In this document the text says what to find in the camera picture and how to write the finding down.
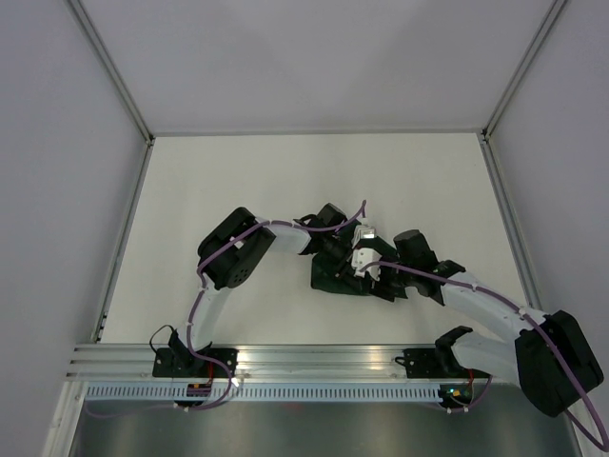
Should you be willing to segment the dark green cloth napkin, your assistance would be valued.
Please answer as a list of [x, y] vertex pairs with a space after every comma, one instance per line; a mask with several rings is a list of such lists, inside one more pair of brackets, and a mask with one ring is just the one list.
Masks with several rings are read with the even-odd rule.
[[334, 279], [331, 276], [330, 250], [334, 247], [351, 247], [351, 242], [338, 235], [324, 238], [321, 249], [312, 259], [311, 287], [333, 294], [374, 296], [373, 284], [375, 281], [368, 275], [364, 278], [355, 277], [353, 270], [353, 275], [345, 275], [343, 279]]

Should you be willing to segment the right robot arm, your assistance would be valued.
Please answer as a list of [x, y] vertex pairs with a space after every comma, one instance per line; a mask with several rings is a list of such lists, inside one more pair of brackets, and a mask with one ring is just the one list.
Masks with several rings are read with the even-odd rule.
[[395, 237], [394, 256], [360, 266], [375, 280], [415, 288], [491, 332], [459, 326], [436, 340], [434, 363], [446, 376], [469, 368], [519, 387], [542, 413], [556, 417], [600, 386], [604, 374], [576, 318], [519, 305], [481, 283], [462, 265], [441, 261], [422, 233]]

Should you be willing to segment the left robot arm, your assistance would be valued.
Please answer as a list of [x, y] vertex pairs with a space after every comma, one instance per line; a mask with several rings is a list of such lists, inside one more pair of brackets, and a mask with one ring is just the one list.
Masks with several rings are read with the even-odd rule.
[[172, 373], [188, 377], [213, 365], [226, 368], [226, 362], [210, 354], [210, 347], [211, 332], [230, 292], [274, 251], [317, 257], [338, 247], [337, 262], [349, 264], [353, 230], [365, 217], [365, 208], [362, 202], [348, 217], [326, 204], [318, 213], [292, 221], [260, 218], [244, 207], [233, 210], [199, 245], [199, 291], [186, 322], [171, 330], [167, 353], [157, 354], [155, 365], [167, 365]]

